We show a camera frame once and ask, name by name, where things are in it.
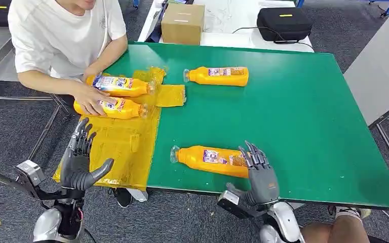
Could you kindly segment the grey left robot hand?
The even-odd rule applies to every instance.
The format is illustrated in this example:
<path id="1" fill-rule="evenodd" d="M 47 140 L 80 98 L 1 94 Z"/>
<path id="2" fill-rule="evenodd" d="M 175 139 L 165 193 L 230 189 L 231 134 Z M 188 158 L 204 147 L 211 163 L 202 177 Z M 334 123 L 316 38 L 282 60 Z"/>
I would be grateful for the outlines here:
<path id="1" fill-rule="evenodd" d="M 108 174 L 114 164 L 108 158 L 97 169 L 90 171 L 90 152 L 96 132 L 89 133 L 93 125 L 83 118 L 70 136 L 61 162 L 60 183 L 63 188 L 85 191 Z"/>

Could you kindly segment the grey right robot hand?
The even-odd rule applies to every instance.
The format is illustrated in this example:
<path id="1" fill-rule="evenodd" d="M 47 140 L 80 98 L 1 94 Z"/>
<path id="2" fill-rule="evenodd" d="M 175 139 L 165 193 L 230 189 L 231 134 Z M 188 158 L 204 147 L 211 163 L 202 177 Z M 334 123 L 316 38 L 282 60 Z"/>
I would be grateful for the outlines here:
<path id="1" fill-rule="evenodd" d="M 261 149 L 248 141 L 245 141 L 245 144 L 247 148 L 244 149 L 239 146 L 239 150 L 248 168 L 251 189 L 242 191 L 232 183 L 227 183 L 227 190 L 251 206 L 270 204 L 277 201 L 280 189 L 275 170 Z"/>

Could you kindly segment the person's left hand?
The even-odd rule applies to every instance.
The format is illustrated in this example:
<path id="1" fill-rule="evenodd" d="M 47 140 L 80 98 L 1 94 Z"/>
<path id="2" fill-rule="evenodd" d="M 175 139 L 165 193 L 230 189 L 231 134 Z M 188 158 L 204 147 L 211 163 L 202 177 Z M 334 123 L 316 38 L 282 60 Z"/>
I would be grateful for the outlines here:
<path id="1" fill-rule="evenodd" d="M 86 68 L 86 70 L 84 71 L 84 74 L 82 76 L 82 82 L 85 82 L 86 79 L 90 76 L 97 76 L 98 74 L 101 74 L 102 73 L 102 70 L 100 68 L 97 68 L 95 66 L 89 66 L 88 68 Z"/>

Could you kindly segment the person's right hand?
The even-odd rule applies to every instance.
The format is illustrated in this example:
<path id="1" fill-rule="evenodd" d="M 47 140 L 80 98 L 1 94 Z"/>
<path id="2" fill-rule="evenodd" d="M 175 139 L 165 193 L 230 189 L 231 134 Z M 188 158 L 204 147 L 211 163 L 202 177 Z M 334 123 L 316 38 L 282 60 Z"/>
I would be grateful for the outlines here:
<path id="1" fill-rule="evenodd" d="M 115 105 L 116 99 L 109 96 L 92 86 L 76 83 L 75 89 L 71 92 L 75 101 L 80 105 L 81 109 L 90 115 L 106 116 L 106 113 L 100 104 L 101 102 Z"/>

